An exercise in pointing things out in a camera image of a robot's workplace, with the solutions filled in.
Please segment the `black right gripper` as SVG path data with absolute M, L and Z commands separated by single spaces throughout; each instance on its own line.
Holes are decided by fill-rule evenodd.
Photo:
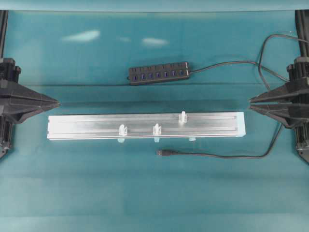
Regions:
M 250 109 L 270 117 L 284 125 L 295 128 L 297 150 L 309 149 L 309 82 L 297 81 L 309 76 L 309 58 L 297 57 L 294 64 L 287 67 L 289 81 L 284 85 L 264 92 L 250 99 L 250 103 L 258 102 L 290 102 L 289 104 L 250 105 Z

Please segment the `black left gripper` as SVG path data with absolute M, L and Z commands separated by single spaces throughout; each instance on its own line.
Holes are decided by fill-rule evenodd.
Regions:
M 12 147 L 14 124 L 55 109 L 59 101 L 18 84 L 21 68 L 13 58 L 0 59 L 0 158 Z

